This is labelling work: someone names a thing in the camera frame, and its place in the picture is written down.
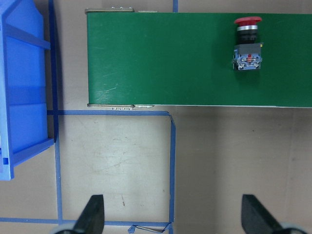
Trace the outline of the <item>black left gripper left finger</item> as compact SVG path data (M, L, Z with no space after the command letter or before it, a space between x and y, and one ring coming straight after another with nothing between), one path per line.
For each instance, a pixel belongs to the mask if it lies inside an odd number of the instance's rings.
M101 234L104 229L103 195L92 195L76 221L75 234Z

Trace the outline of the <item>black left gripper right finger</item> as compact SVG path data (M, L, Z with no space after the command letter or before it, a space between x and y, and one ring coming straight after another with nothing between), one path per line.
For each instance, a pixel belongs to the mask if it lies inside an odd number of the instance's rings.
M275 234L283 230L280 223L251 194L242 196L241 225L246 234Z

